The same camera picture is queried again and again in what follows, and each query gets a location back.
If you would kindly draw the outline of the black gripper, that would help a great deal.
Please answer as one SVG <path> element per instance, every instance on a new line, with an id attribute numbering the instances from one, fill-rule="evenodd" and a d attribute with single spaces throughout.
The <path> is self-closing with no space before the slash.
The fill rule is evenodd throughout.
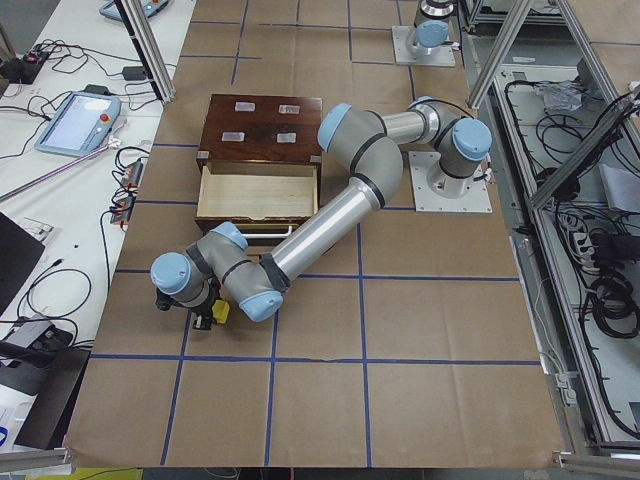
<path id="1" fill-rule="evenodd" d="M 214 316 L 214 306 L 218 300 L 219 298 L 214 295 L 192 309 L 192 313 L 195 315 L 192 324 L 193 329 L 208 331 L 212 329 L 213 325 L 217 324 Z"/>

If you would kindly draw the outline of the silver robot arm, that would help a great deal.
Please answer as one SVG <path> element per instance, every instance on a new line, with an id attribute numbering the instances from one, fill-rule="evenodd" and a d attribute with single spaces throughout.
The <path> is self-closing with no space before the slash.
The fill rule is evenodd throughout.
<path id="1" fill-rule="evenodd" d="M 158 310 L 184 308 L 195 315 L 197 328 L 208 330 L 215 321 L 213 307 L 226 292 L 251 321 L 269 319 L 293 280 L 393 198 L 403 174 L 401 146 L 432 147 L 440 156 L 439 179 L 471 182 L 493 138 L 481 120 L 423 96 L 390 115 L 340 103 L 322 120 L 317 140 L 349 172 L 347 186 L 257 262 L 248 257 L 248 242 L 231 222 L 180 253 L 160 255 L 150 270 Z"/>
<path id="2" fill-rule="evenodd" d="M 408 50 L 417 56 L 441 47 L 449 36 L 449 17 L 454 12 L 451 0 L 421 0 L 417 4 L 413 26 L 406 40 Z"/>

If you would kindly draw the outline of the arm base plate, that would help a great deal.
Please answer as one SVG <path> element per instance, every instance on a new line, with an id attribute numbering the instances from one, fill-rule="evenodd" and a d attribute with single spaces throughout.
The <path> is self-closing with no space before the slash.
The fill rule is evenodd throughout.
<path id="1" fill-rule="evenodd" d="M 415 210 L 420 213 L 490 214 L 493 209 L 481 164 L 465 179 L 448 176 L 436 152 L 410 151 Z"/>
<path id="2" fill-rule="evenodd" d="M 413 26 L 393 26 L 391 33 L 396 65 L 454 67 L 455 57 L 449 38 L 444 44 L 425 47 L 419 43 Z"/>

